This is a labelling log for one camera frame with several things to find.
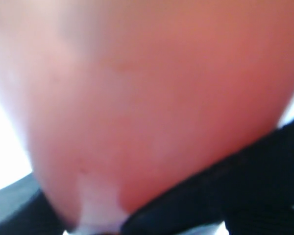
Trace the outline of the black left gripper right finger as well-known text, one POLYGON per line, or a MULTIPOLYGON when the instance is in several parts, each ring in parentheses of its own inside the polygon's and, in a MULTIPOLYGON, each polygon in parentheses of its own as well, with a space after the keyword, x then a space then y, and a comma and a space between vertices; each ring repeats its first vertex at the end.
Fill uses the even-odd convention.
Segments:
POLYGON ((177 235, 221 222, 232 235, 294 235, 294 121, 133 214, 123 235, 177 235))

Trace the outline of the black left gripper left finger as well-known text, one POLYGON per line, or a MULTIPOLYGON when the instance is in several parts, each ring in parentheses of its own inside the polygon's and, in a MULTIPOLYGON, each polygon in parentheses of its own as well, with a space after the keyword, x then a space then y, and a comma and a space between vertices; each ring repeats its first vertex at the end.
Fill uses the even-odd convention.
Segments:
POLYGON ((32 173, 0 189, 0 235, 62 235, 64 231, 32 173))

